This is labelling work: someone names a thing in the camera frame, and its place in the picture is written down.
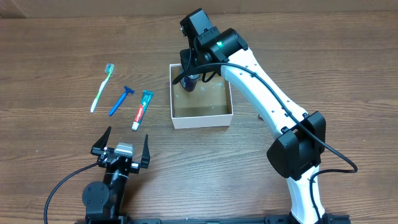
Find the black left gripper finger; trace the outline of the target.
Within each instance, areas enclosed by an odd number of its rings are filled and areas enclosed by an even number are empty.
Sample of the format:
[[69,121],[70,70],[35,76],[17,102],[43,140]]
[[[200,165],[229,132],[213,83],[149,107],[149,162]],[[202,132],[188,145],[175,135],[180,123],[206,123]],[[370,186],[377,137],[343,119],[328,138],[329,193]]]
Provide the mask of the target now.
[[107,145],[109,135],[111,133],[111,127],[109,126],[105,133],[94,143],[93,149],[104,149]]
[[150,152],[149,152],[149,146],[148,146],[148,135],[146,134],[146,137],[144,140],[144,147],[142,150],[141,168],[147,169],[149,167],[149,163],[150,163]]

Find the dark blue pump bottle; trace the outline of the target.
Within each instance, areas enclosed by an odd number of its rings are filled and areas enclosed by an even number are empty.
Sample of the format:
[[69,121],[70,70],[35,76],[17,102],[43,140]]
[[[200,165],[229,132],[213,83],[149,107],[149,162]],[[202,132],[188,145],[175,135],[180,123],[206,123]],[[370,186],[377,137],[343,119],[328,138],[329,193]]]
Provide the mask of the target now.
[[189,76],[184,77],[180,81],[180,84],[185,91],[192,92],[195,89],[199,78],[200,78],[199,74],[189,75]]

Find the Colgate toothpaste tube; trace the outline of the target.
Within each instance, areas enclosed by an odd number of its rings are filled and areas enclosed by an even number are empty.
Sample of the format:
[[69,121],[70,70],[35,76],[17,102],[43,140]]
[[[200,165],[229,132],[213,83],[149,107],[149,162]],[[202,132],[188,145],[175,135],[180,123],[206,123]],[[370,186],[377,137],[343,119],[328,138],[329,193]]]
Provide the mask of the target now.
[[132,130],[133,131],[137,131],[138,130],[138,128],[139,128],[139,126],[140,126],[140,124],[142,122],[144,113],[146,112],[146,109],[147,109],[147,107],[148,107],[153,95],[154,95],[154,93],[152,91],[149,91],[149,90],[144,90],[143,91],[143,95],[142,95],[142,98],[141,98],[139,109],[138,109],[137,114],[136,114],[136,116],[134,118],[134,121],[132,123]]

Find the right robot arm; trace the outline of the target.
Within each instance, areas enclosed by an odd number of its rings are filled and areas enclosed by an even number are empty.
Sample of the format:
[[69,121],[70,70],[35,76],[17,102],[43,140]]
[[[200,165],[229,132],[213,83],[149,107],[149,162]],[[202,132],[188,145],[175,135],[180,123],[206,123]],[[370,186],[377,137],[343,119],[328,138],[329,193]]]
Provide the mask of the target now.
[[272,167],[286,178],[298,223],[321,223],[325,209],[320,200],[317,174],[325,150],[326,121],[294,103],[258,64],[248,43],[229,28],[220,32],[199,8],[180,21],[189,49],[181,50],[182,72],[173,80],[193,91],[199,78],[215,75],[234,85],[257,110],[271,130],[274,142],[267,151]]

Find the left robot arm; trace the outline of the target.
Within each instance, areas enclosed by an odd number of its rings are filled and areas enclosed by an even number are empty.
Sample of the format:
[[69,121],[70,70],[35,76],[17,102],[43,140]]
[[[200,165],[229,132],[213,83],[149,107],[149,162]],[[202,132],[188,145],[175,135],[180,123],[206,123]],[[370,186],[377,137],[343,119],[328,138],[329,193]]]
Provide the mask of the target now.
[[92,182],[83,190],[85,223],[132,223],[131,217],[121,212],[129,174],[137,174],[149,166],[148,138],[144,140],[141,161],[134,162],[132,144],[120,142],[115,148],[107,146],[110,133],[111,127],[108,127],[91,148],[91,154],[98,158],[98,166],[106,171],[102,181]]

